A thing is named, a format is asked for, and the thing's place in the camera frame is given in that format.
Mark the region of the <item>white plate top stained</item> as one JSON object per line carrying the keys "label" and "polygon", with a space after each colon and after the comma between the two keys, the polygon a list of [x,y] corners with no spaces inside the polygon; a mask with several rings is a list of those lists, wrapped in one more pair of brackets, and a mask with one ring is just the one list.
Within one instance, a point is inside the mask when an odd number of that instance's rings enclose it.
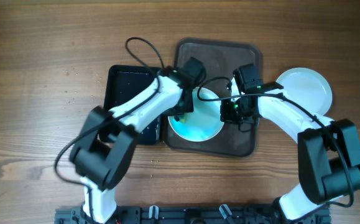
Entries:
{"label": "white plate top stained", "polygon": [[188,113],[185,123],[168,117],[168,123],[174,132],[182,139],[191,142],[203,142],[215,137],[223,128],[220,120],[220,101],[201,101],[197,97],[198,88],[193,90],[192,113]]}

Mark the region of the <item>white plate stained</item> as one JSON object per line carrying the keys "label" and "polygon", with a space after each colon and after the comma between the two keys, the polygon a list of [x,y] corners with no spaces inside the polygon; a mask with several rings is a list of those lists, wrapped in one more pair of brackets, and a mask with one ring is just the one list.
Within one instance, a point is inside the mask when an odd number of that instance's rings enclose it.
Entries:
{"label": "white plate stained", "polygon": [[198,88],[193,90],[192,113],[188,113],[185,123],[168,117],[168,123],[174,132],[182,139],[191,142],[203,142],[215,137],[223,128],[220,120],[220,101],[201,101],[197,97]]}
{"label": "white plate stained", "polygon": [[325,115],[331,108],[333,92],[330,84],[312,69],[291,68],[282,73],[276,82],[284,87],[294,102],[311,113]]}

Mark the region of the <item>white plate bottom stained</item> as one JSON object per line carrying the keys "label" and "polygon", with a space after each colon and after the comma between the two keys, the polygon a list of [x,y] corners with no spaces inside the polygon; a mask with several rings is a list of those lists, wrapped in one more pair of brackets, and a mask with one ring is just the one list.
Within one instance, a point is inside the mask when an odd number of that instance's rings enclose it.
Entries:
{"label": "white plate bottom stained", "polygon": [[294,102],[311,113],[325,115],[331,108],[333,92],[330,84],[312,69],[291,68],[282,73],[276,82],[284,87]]}

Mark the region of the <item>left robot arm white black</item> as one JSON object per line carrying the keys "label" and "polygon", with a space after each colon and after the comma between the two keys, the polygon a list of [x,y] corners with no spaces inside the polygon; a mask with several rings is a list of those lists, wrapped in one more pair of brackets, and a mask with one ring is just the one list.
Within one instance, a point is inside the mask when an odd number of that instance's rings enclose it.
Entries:
{"label": "left robot arm white black", "polygon": [[204,65],[192,57],[181,68],[155,73],[152,83],[128,102],[90,111],[70,153],[85,186],[87,221],[111,218],[117,209],[115,188],[130,166],[140,133],[161,114],[178,118],[192,112],[192,91],[205,77]]}

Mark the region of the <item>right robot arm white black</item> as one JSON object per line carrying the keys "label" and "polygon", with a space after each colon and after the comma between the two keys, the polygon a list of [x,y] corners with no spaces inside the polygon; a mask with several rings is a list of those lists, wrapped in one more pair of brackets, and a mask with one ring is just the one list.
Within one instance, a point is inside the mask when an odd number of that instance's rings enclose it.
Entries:
{"label": "right robot arm white black", "polygon": [[309,68],[291,68],[265,83],[253,64],[233,71],[222,120],[268,119],[297,143],[299,183],[276,200],[282,222],[296,223],[329,205],[351,207],[360,190],[360,139],[349,119],[326,117],[330,85]]}

